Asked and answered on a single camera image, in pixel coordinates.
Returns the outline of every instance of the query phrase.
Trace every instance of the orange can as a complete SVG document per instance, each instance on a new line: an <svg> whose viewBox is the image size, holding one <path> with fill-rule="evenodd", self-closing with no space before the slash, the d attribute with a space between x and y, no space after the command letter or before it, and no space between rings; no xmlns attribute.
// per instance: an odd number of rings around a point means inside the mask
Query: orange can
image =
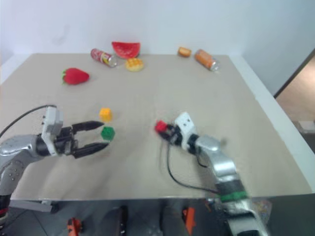
<svg viewBox="0 0 315 236"><path fill-rule="evenodd" d="M205 66L208 70L216 71L219 69L219 62L207 52L199 49L195 54L195 59Z"/></svg>

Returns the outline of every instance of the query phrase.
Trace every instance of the strawberry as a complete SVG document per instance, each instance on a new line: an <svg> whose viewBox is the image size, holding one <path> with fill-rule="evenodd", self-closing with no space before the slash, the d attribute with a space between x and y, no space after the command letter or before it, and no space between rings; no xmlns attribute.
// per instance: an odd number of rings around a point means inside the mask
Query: strawberry
<svg viewBox="0 0 315 236"><path fill-rule="evenodd" d="M89 80L88 73L77 68L69 68L63 71L63 82L69 85L77 85Z"/></svg>

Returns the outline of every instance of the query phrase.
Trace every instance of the floor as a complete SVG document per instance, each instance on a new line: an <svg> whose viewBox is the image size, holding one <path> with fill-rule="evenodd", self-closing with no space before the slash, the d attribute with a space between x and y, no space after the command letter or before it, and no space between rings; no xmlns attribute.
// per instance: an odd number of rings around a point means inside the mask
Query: floor
<svg viewBox="0 0 315 236"><path fill-rule="evenodd" d="M315 57L276 100L292 121L315 120Z"/></svg>
<svg viewBox="0 0 315 236"><path fill-rule="evenodd" d="M315 194L275 197L269 201L272 203L268 222L271 235L315 235ZM67 236L67 220L77 217L84 222L85 232L81 235L92 236L104 215L122 205L129 210L128 236L162 236L159 212L165 205L178 212L188 206L195 208L193 236L226 235L215 211L209 211L204 200L197 199L60 202L61 209L55 214L11 208L5 231L8 236Z"/></svg>

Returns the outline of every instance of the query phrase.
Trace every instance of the beige table surface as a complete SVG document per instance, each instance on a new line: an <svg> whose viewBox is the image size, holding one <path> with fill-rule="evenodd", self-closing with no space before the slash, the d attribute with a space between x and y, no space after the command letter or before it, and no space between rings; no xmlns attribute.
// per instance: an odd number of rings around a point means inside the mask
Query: beige table surface
<svg viewBox="0 0 315 236"><path fill-rule="evenodd" d="M98 120L101 107L113 111L108 125L116 131L103 151L75 160L46 157L29 165L13 199L97 200L204 197L177 185L166 169L166 146L154 132L157 119L172 121L189 112L200 135L225 139L224 152L234 159L253 197L310 193L293 157L228 56L217 56L214 73L193 58L141 56L145 68L128 72L109 68L89 54L35 54L1 85L0 129L33 107L56 104L64 125ZM62 84L70 67L91 75L78 86ZM2 139L41 132L41 112L14 125ZM78 134L80 144L100 139L100 130ZM171 169L181 181L212 187L210 173L194 156L171 150Z"/></svg>

